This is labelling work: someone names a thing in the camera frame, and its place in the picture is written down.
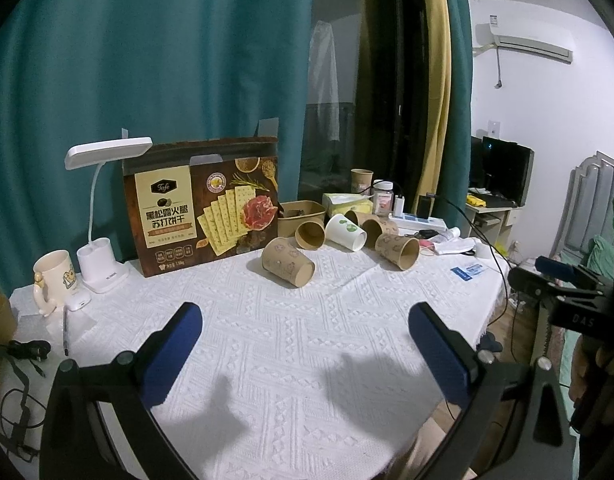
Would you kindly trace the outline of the white power strip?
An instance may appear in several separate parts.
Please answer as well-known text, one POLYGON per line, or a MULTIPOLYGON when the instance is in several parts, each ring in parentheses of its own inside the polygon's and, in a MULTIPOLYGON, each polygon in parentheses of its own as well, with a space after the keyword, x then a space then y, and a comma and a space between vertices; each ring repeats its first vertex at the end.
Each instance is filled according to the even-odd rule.
POLYGON ((419 218, 414 214, 403 214, 401 217, 396 217, 390 214, 389 220, 392 220, 396 226, 402 230, 421 231, 434 230, 436 232, 444 232, 447 230, 446 223, 440 218, 419 218))

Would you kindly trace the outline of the white tube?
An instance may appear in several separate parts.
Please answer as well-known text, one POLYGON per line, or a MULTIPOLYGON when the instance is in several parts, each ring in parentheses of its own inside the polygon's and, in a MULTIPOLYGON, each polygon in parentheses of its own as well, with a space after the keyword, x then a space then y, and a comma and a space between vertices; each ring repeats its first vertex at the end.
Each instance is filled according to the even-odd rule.
POLYGON ((461 235, 460 229, 456 226, 454 228, 439 232, 429 239, 429 242, 433 245, 444 244, 456 240, 461 235))

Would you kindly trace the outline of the kraft paper cup right front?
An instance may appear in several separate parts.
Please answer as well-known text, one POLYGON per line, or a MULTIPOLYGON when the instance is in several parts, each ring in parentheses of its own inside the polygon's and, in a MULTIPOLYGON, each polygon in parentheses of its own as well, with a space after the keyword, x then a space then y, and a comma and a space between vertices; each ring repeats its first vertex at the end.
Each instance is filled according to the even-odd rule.
POLYGON ((375 241, 374 248, 402 271, 410 269, 420 255, 419 241, 410 236, 383 233, 375 241))

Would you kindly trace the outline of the teal curtain left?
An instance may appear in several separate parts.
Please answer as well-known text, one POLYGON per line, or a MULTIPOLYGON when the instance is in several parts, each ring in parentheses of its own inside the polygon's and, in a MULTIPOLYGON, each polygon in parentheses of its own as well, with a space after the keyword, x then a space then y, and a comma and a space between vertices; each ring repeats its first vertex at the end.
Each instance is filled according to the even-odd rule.
POLYGON ((297 194, 313 0, 0 0, 0 292, 55 249, 106 236, 136 255, 118 165, 68 171, 74 145, 157 143, 279 122, 297 194))

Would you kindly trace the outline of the kraft paper cup middle right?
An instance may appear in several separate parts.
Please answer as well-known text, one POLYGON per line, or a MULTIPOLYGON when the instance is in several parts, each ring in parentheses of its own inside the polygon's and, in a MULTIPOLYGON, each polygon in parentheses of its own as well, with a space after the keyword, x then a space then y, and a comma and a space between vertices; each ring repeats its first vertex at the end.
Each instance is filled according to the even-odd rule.
POLYGON ((361 227, 367 233, 365 246, 370 249, 375 248, 375 243, 382 234, 398 234, 398 226, 394 221, 376 216, 365 219, 361 227))

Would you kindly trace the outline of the yellow curtain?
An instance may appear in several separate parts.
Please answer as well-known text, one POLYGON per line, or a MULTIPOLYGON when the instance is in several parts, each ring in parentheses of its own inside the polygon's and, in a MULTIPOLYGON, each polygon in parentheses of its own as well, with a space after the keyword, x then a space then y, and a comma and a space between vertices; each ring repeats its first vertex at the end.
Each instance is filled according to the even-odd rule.
POLYGON ((427 24, 426 138, 415 203, 435 193, 441 173, 451 88, 451 32, 447 0, 424 0, 427 24))

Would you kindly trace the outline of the blue white card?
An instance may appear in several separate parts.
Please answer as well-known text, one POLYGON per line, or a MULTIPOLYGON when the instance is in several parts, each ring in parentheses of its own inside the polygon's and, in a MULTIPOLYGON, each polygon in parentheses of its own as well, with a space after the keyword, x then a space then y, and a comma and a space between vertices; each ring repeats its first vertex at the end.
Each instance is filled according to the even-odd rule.
POLYGON ((475 262, 468 266, 454 266, 450 269, 453 274, 456 274, 458 278, 465 282, 473 280, 475 276, 481 275, 487 270, 487 266, 483 266, 482 263, 475 262))

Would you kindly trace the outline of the kraft paper cup back right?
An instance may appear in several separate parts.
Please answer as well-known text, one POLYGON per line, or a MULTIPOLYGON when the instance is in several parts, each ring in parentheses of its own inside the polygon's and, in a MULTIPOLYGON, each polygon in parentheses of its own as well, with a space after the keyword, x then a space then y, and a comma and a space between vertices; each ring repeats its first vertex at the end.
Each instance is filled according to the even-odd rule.
POLYGON ((345 217, 351 222, 354 222, 356 226, 363 226, 366 221, 374 219, 375 215, 371 214, 371 212, 362 212, 350 209, 349 211, 345 212, 345 217))

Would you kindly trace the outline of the kraft paper cup by bowl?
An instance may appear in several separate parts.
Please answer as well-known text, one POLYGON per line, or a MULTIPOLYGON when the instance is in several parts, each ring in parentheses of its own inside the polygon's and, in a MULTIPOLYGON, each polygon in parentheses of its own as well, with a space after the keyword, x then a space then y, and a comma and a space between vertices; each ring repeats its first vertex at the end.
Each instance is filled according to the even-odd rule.
POLYGON ((307 220, 301 222, 295 231, 295 240, 300 248, 317 250, 325 240, 324 225, 321 220, 307 220))

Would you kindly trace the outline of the teal curtain right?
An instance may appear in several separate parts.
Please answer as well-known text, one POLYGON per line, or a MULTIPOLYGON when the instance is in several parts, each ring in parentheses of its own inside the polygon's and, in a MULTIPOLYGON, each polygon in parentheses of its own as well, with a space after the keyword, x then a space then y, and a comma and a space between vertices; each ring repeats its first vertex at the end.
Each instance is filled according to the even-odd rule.
POLYGON ((447 0, 451 40, 451 85, 443 161, 435 214, 449 228, 464 228, 471 164, 473 80, 472 25, 468 0, 447 0))

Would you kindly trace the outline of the black charger block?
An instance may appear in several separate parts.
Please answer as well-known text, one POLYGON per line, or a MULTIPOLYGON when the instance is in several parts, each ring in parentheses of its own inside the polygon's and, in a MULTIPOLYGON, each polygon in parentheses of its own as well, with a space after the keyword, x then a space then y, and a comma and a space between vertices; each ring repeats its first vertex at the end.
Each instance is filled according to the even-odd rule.
POLYGON ((433 193, 419 196, 417 210, 415 211, 418 218, 427 220, 432 216, 434 200, 435 195, 433 193))

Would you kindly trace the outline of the grey padded headboard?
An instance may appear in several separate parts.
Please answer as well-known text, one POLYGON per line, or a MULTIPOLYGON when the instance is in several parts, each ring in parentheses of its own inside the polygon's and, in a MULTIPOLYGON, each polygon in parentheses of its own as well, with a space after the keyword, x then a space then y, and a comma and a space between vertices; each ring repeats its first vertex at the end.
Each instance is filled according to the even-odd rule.
POLYGON ((551 256, 614 278, 614 158, 597 152, 570 174, 551 256))

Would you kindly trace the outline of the black pen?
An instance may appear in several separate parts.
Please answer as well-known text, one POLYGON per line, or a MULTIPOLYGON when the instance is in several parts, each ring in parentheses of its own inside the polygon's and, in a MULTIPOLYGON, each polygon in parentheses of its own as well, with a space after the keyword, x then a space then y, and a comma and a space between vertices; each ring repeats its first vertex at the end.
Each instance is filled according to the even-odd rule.
POLYGON ((63 322, 62 322, 62 341, 64 356, 69 356, 69 333, 68 333, 68 309, 63 307, 63 322))

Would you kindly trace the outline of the white paper cup green print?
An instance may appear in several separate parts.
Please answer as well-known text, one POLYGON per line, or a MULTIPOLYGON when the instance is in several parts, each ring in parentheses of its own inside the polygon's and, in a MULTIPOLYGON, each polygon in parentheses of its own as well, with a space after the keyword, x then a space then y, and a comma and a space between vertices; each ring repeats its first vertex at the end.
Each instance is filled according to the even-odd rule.
POLYGON ((367 241, 367 232, 343 214, 335 214, 324 228, 325 238, 351 252, 359 252, 367 241))

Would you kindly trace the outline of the white air conditioner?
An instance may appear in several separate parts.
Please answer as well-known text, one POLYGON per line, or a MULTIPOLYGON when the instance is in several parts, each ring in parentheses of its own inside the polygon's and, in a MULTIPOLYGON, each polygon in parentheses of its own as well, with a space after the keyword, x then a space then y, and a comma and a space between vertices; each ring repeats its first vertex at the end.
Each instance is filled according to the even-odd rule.
POLYGON ((490 33, 497 47, 573 63, 574 40, 562 27, 539 21, 490 22, 490 33))

